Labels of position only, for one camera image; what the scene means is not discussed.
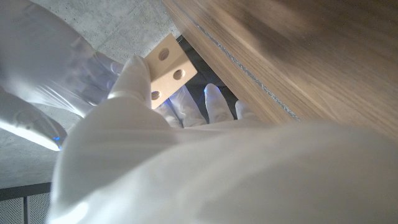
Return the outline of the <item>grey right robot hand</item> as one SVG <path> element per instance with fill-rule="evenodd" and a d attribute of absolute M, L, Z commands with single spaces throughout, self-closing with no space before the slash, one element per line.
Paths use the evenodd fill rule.
<path fill-rule="evenodd" d="M 37 104 L 84 118 L 123 66 L 32 1 L 1 1 L 1 129 L 53 151 L 67 132 Z"/>

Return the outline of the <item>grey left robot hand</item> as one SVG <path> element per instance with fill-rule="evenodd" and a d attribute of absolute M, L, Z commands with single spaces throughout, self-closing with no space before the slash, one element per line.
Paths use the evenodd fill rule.
<path fill-rule="evenodd" d="M 150 76 L 128 60 L 55 166 L 48 223 L 396 223 L 397 144 L 334 123 L 233 116 L 205 88 L 150 108 Z"/>

